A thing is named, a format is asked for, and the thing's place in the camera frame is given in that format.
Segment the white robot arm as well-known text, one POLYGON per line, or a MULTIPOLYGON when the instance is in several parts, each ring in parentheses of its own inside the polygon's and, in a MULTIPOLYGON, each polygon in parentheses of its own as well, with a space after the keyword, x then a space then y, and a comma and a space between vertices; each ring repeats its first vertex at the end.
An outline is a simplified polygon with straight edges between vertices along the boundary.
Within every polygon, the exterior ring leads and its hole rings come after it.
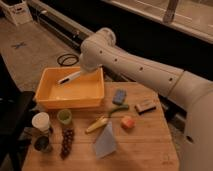
POLYGON ((213 81, 189 71, 132 55, 116 46, 116 35, 101 28, 80 45, 80 66, 105 66, 156 91, 187 112, 180 171, 213 171, 213 81))

